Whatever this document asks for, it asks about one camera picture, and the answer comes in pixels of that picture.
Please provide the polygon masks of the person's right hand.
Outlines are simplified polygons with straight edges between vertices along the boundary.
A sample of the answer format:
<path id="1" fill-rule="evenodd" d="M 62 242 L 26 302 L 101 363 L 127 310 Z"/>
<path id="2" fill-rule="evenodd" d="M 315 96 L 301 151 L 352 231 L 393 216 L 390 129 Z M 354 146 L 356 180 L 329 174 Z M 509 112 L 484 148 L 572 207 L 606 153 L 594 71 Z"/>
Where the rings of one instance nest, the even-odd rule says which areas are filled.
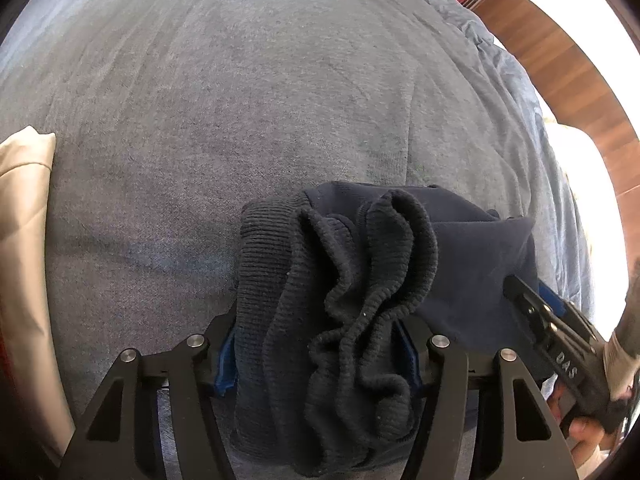
<path id="1" fill-rule="evenodd" d="M 547 399 L 551 414 L 557 422 L 562 422 L 561 402 L 567 397 L 566 387 L 557 380 Z M 607 434 L 597 419 L 589 417 L 576 417 L 570 424 L 568 435 L 574 441 L 570 452 L 576 464 L 584 462 L 596 448 L 609 451 L 616 438 L 616 434 Z"/>

